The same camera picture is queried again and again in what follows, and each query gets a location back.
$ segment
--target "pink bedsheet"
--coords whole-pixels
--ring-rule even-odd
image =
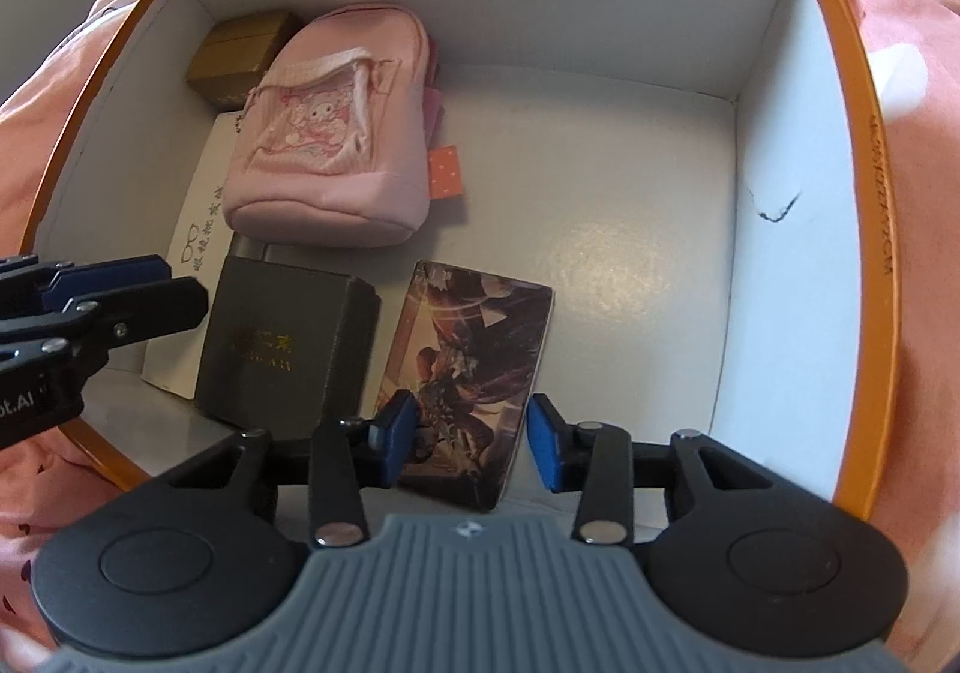
[[[904,293],[904,370],[872,521],[911,570],[890,644],[932,673],[960,651],[960,0],[850,1],[890,142]],[[0,107],[0,256],[18,251],[56,136],[128,11],[122,4],[97,0],[88,24]],[[0,656],[26,670],[51,642],[30,597],[32,556],[115,489],[59,432],[0,452],[0,470]]]

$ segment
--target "pink backpack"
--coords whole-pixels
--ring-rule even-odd
[[[424,25],[394,5],[351,5],[302,29],[247,98],[227,223],[265,243],[406,240],[429,205],[430,53]]]

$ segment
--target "metal rivet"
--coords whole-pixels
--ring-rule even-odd
[[[623,524],[616,521],[607,521],[599,519],[597,521],[588,521],[580,528],[580,537],[584,543],[593,545],[616,545],[624,542],[627,537],[627,530]]]
[[[347,435],[363,432],[365,429],[367,429],[367,427],[370,427],[371,432],[377,428],[372,426],[371,422],[368,422],[366,419],[362,419],[359,416],[352,416],[348,419],[340,419],[340,428],[346,432]]]
[[[330,521],[317,529],[314,537],[318,544],[328,548],[343,548],[356,545],[363,539],[363,530],[347,521]]]
[[[68,345],[69,342],[66,342],[66,339],[63,337],[51,337],[47,342],[40,346],[40,350],[44,353],[59,353]]]

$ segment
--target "blue gripper pad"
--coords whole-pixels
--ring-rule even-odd
[[[550,491],[560,491],[560,441],[535,396],[527,403],[527,443],[534,456],[536,471]]]
[[[392,516],[371,542],[313,553],[280,607],[219,648],[160,662],[62,649],[40,670],[906,673],[880,641],[819,660],[723,646],[661,605],[626,549],[536,515]]]
[[[40,301],[44,312],[49,313],[64,309],[74,296],[170,280],[170,275],[170,265],[156,254],[70,267],[54,275],[54,280],[40,293]]]
[[[410,453],[410,443],[414,441],[416,423],[419,420],[419,406],[416,405],[414,395],[402,398],[400,409],[397,410],[392,424],[380,432],[381,442],[377,451],[383,456],[380,468],[381,486],[394,486],[400,478],[403,463]]]

